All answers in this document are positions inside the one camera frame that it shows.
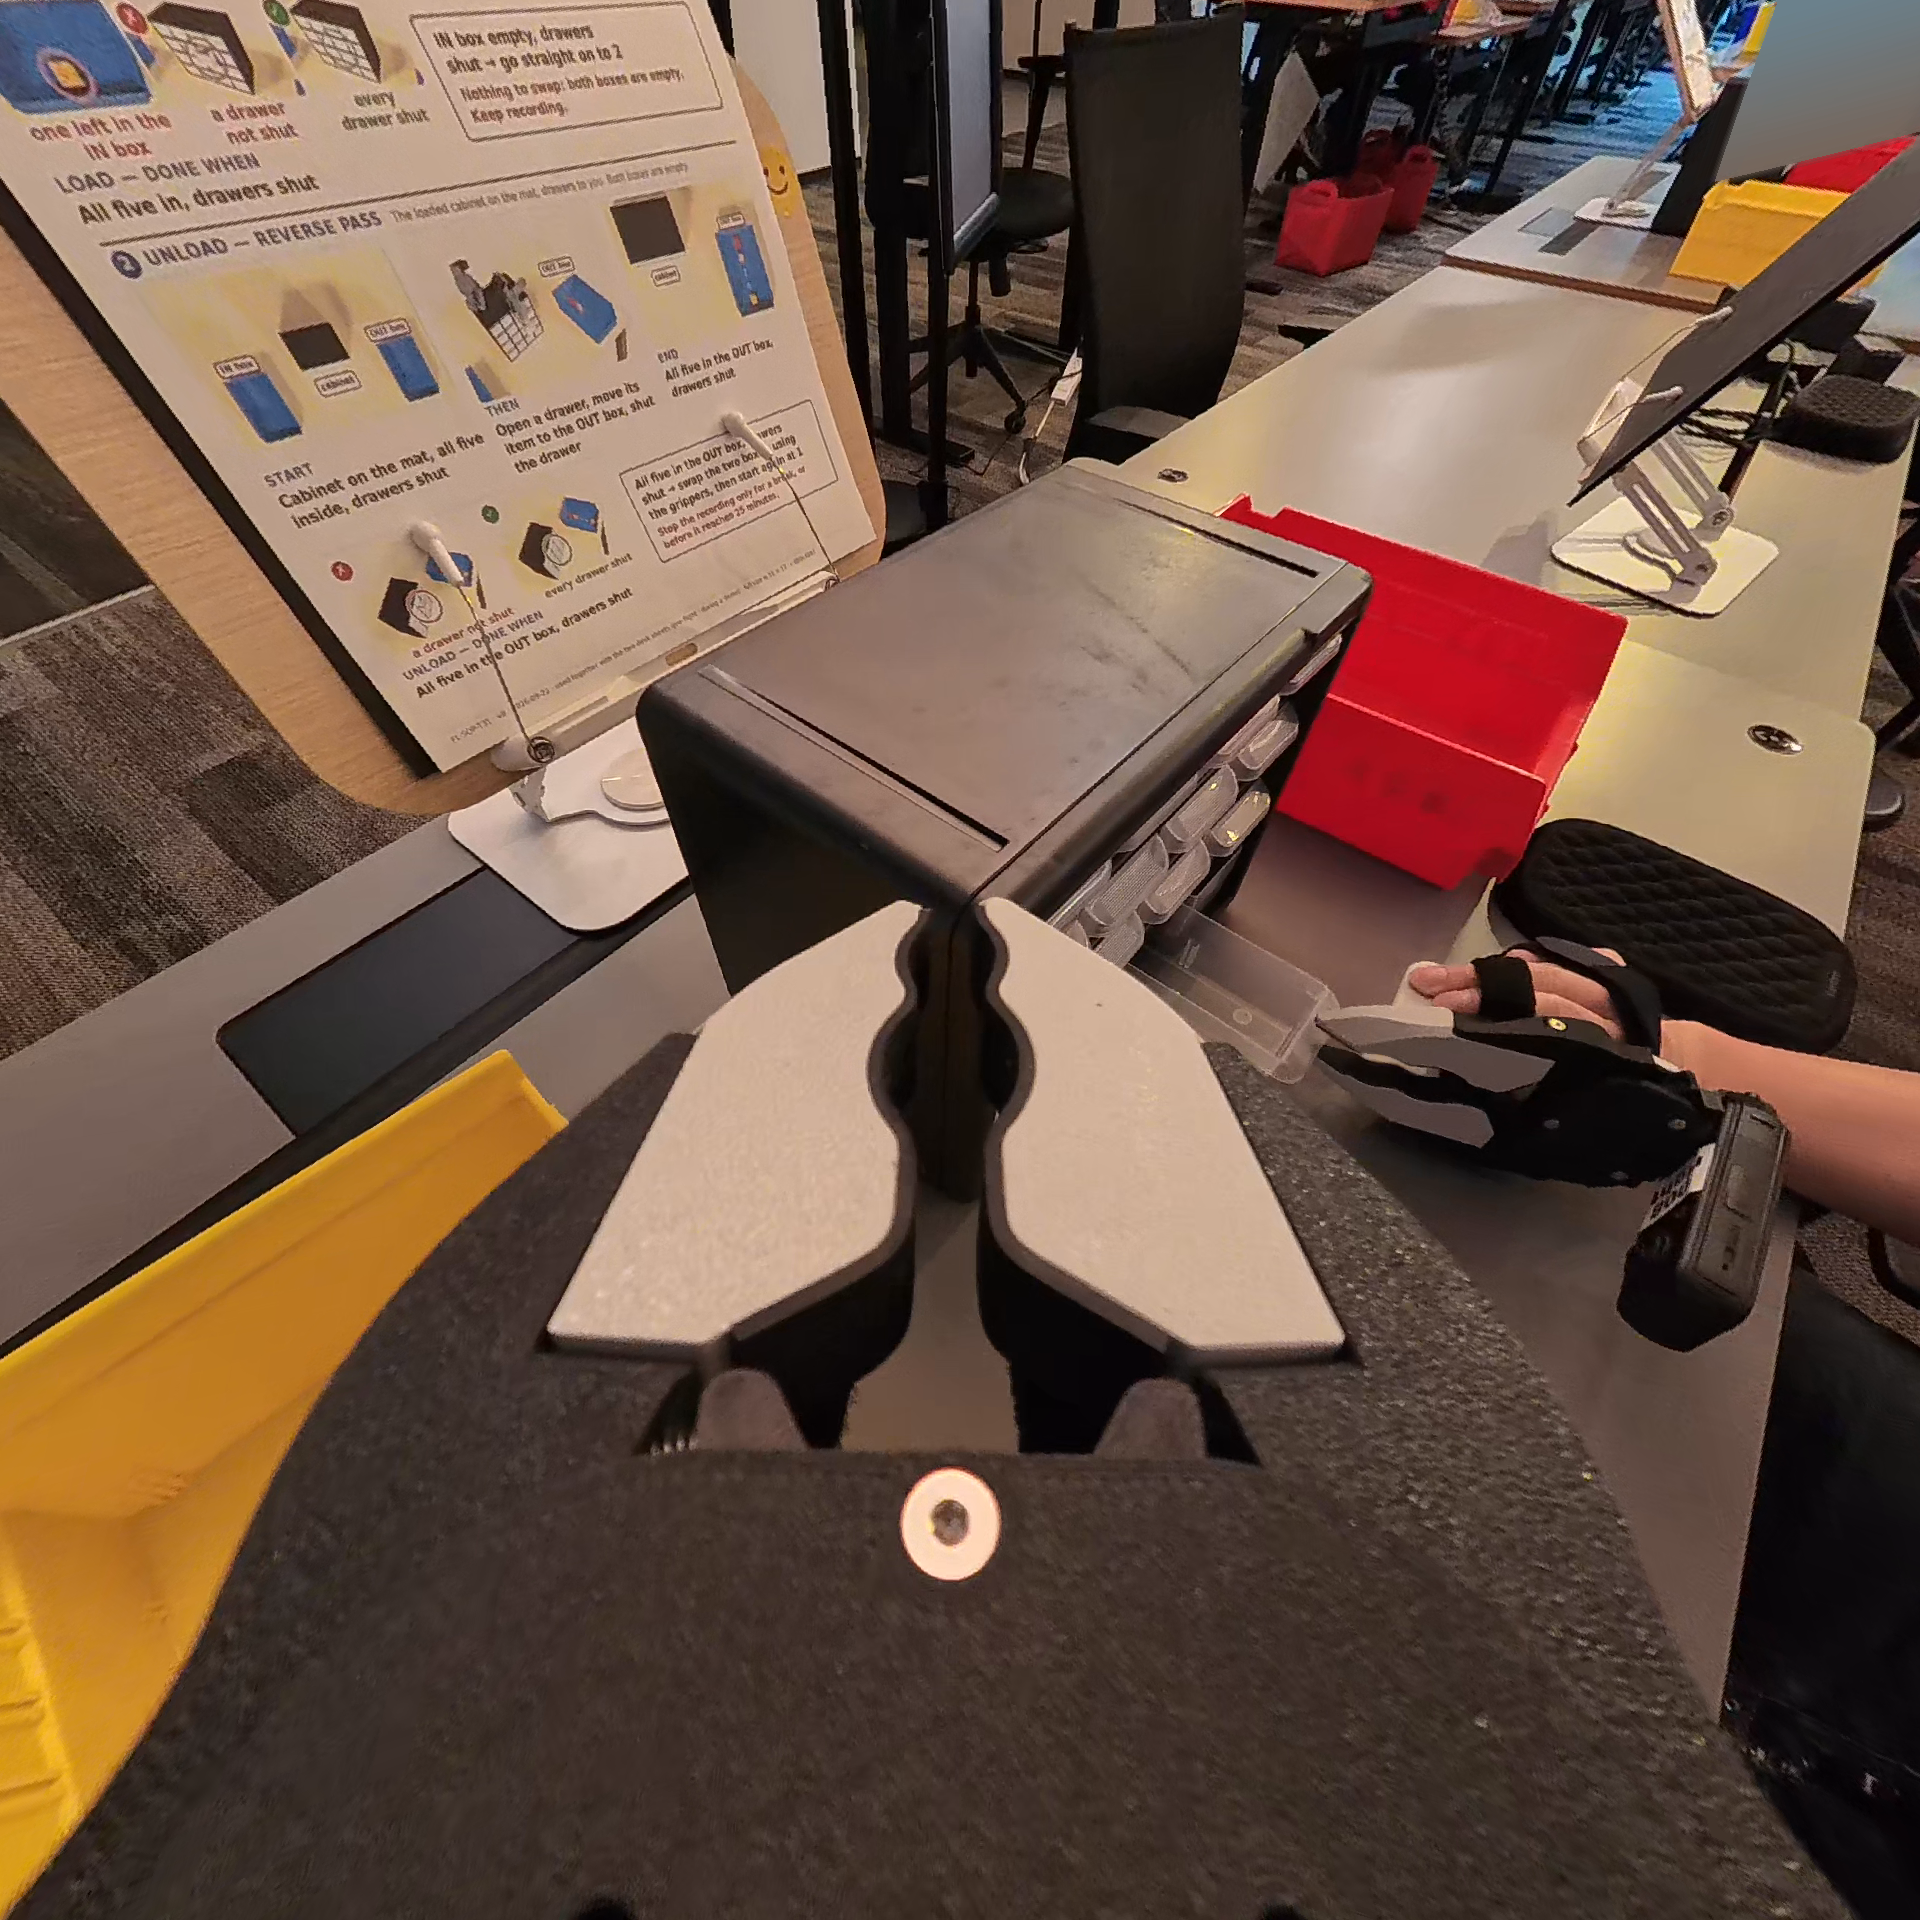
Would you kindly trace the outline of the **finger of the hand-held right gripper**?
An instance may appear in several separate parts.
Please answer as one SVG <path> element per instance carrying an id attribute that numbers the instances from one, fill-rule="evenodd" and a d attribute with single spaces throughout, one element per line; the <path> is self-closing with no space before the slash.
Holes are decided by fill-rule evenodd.
<path id="1" fill-rule="evenodd" d="M 1454 1146 L 1485 1148 L 1506 1116 L 1504 1094 L 1394 1055 L 1320 1049 L 1318 1067 L 1372 1116 Z"/>
<path id="2" fill-rule="evenodd" d="M 1340 1055 L 1414 1076 L 1449 1074 L 1471 1089 L 1533 1089 L 1552 1067 L 1540 1051 L 1461 1032 L 1449 1011 L 1430 1004 L 1332 1008 L 1317 1032 L 1328 1067 Z"/>

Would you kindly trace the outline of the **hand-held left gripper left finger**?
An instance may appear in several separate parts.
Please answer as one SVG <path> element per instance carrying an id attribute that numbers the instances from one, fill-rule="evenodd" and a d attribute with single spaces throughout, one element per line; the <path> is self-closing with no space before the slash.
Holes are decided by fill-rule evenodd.
<path id="1" fill-rule="evenodd" d="M 841 1443 L 913 1303 L 920 924 L 889 903 L 709 1018 L 545 1321 L 559 1352 L 753 1370 Z"/>

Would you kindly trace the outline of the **clear plastic drawer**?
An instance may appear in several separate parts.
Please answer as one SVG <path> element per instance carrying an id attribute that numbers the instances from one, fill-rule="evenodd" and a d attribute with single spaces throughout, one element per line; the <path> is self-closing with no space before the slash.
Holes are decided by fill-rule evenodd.
<path id="1" fill-rule="evenodd" d="M 1209 1042 L 1278 1084 L 1301 1084 L 1337 1001 L 1326 983 L 1193 905 L 1148 930 L 1128 969 Z"/>

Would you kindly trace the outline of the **red plastic bin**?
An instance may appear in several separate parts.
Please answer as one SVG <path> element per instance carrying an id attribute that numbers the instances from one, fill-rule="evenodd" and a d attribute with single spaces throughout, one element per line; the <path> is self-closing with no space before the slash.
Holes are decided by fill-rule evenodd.
<path id="1" fill-rule="evenodd" d="M 1869 142 L 1861 148 L 1799 161 L 1783 174 L 1783 184 L 1842 196 L 1853 195 L 1865 180 L 1901 158 L 1912 144 L 1914 136 L 1897 136 Z"/>
<path id="2" fill-rule="evenodd" d="M 1373 588 L 1278 812 L 1454 890 L 1512 872 L 1610 674 L 1624 617 L 1247 497 L 1223 520 Z"/>

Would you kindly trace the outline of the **grid of clear drawers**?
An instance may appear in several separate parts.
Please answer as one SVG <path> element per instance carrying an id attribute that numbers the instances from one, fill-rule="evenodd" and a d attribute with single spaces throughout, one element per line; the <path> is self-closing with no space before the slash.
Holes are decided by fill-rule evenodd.
<path id="1" fill-rule="evenodd" d="M 1350 631 L 1314 646 L 1142 823 L 1102 855 L 1046 924 L 1117 967 L 1230 892 L 1318 713 Z"/>

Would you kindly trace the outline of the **black drawer cabinet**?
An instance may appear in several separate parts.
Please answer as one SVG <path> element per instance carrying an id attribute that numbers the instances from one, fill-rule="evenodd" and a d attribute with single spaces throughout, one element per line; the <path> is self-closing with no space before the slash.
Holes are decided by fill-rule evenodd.
<path id="1" fill-rule="evenodd" d="M 978 1194 L 991 952 L 1116 874 L 1263 710 L 1308 730 L 1373 593 L 1353 562 L 1065 467 L 639 696 L 730 992 L 906 902 L 927 913 L 906 1128 Z"/>

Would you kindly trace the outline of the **yellow plastic bin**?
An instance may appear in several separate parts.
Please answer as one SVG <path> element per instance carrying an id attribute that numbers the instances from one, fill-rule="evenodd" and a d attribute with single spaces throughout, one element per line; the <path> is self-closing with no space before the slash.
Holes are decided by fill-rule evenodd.
<path id="1" fill-rule="evenodd" d="M 1842 209 L 1852 195 L 1799 184 L 1716 184 L 1703 199 L 1669 278 L 1743 289 Z"/>
<path id="2" fill-rule="evenodd" d="M 150 1727 L 352 1344 L 562 1128 L 501 1049 L 1 1361 L 1 1906 Z"/>

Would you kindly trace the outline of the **person's right forearm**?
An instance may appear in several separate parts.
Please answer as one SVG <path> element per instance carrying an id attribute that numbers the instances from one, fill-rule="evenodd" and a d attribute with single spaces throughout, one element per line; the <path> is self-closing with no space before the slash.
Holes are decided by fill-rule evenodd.
<path id="1" fill-rule="evenodd" d="M 1767 1103 L 1788 1131 L 1785 1186 L 1897 1241 L 1917 1241 L 1917 1076 L 1671 1023 L 1669 1057 L 1703 1089 Z"/>

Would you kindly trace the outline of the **person's right hand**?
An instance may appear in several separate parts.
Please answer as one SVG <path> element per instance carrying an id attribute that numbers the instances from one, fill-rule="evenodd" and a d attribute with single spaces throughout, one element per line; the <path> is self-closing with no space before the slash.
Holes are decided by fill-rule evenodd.
<path id="1" fill-rule="evenodd" d="M 1530 952 L 1512 948 L 1501 958 L 1512 958 L 1525 967 L 1535 1012 L 1586 1019 L 1601 1027 L 1614 1040 L 1624 1038 L 1621 1004 L 1597 982 Z M 1474 967 L 1420 966 L 1410 969 L 1407 985 L 1422 999 L 1456 1015 L 1480 1015 L 1480 985 Z M 1733 1081 L 1726 1074 L 1738 1067 L 1738 1046 L 1693 1023 L 1663 1023 L 1654 1051 L 1669 1065 L 1689 1070 L 1710 1089 L 1729 1089 Z"/>

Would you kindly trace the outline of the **white metal stand base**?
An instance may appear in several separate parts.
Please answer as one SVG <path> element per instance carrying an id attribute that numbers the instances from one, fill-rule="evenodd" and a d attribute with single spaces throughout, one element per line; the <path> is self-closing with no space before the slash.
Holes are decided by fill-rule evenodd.
<path id="1" fill-rule="evenodd" d="M 559 753 L 470 808 L 450 838 L 551 922 L 597 932 L 688 879 L 632 718 Z"/>

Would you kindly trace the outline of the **person's own leg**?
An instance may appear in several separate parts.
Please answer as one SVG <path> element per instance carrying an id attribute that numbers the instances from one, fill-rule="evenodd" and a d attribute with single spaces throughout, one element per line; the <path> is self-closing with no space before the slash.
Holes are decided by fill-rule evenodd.
<path id="1" fill-rule="evenodd" d="M 1917 1356 L 1797 1258 L 1724 1722 L 1855 1916 L 1917 1916 Z"/>

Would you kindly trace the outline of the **silver tablet stand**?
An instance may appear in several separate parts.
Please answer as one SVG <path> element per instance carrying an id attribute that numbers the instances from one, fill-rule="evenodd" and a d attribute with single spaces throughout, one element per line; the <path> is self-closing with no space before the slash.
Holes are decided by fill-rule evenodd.
<path id="1" fill-rule="evenodd" d="M 1552 542 L 1552 561 L 1588 582 L 1616 585 L 1656 609 L 1714 617 L 1753 585 L 1780 546 L 1737 529 L 1737 506 L 1676 438 L 1679 417 L 1630 459 L 1608 464 L 1608 446 L 1640 408 L 1689 395 L 1686 383 L 1650 388 L 1656 372 L 1622 372 L 1577 440 L 1586 463 L 1582 495 L 1608 479 L 1616 503 Z"/>

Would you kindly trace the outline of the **dark board on stand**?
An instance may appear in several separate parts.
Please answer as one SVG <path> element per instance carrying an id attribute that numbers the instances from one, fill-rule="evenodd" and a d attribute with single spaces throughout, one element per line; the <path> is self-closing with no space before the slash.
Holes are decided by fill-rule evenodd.
<path id="1" fill-rule="evenodd" d="M 1917 231 L 1917 152 L 1866 179 L 1805 239 L 1677 335 L 1640 387 L 1621 379 L 1582 442 L 1586 471 L 1569 503 L 1610 483 L 1662 435 L 1720 393 L 1808 314 L 1848 294 Z"/>

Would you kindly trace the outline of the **red tote bag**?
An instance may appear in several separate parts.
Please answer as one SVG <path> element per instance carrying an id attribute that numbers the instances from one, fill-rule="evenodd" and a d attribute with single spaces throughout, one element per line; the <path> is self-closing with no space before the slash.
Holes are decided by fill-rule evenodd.
<path id="1" fill-rule="evenodd" d="M 1414 234 L 1437 177 L 1437 152 L 1402 128 L 1372 128 L 1356 161 L 1356 177 L 1384 192 L 1382 234 Z"/>
<path id="2" fill-rule="evenodd" d="M 1287 195 L 1276 265 L 1314 280 L 1364 265 L 1384 230 L 1394 185 L 1384 177 L 1314 179 Z"/>

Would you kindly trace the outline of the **white curved poster board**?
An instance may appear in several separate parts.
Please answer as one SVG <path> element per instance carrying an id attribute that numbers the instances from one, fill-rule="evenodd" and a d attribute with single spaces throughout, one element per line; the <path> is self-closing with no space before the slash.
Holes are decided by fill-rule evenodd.
<path id="1" fill-rule="evenodd" d="M 1700 24 L 1697 3 L 1660 0 L 1652 7 L 1676 83 L 1677 124 L 1690 128 L 1716 105 L 1720 94 L 1710 36 Z"/>

